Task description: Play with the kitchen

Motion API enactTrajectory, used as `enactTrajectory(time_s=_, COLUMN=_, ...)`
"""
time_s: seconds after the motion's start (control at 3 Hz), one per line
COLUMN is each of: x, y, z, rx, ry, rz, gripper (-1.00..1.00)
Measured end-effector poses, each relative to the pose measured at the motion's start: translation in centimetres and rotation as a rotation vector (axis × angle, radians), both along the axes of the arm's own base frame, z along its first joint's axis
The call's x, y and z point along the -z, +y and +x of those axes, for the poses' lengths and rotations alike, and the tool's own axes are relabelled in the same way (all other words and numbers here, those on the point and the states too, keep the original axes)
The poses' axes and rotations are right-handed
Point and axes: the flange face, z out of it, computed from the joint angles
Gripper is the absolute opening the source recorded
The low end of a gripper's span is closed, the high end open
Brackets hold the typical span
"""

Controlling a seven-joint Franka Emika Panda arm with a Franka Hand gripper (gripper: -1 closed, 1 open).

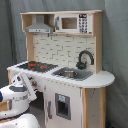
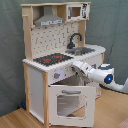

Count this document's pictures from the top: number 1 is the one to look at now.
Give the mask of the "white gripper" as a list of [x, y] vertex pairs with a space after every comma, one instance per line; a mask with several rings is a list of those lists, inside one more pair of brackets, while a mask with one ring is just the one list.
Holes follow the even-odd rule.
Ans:
[[11, 89], [18, 92], [28, 91], [28, 99], [33, 101], [37, 98], [27, 75], [25, 73], [19, 73], [11, 79]]

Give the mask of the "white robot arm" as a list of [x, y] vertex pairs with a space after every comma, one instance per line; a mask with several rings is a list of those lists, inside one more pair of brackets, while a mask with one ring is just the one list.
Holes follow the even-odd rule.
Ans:
[[29, 103], [35, 99], [27, 75], [15, 75], [10, 85], [0, 89], [0, 102], [12, 102], [10, 110], [0, 112], [0, 128], [40, 128], [37, 118], [28, 113]]

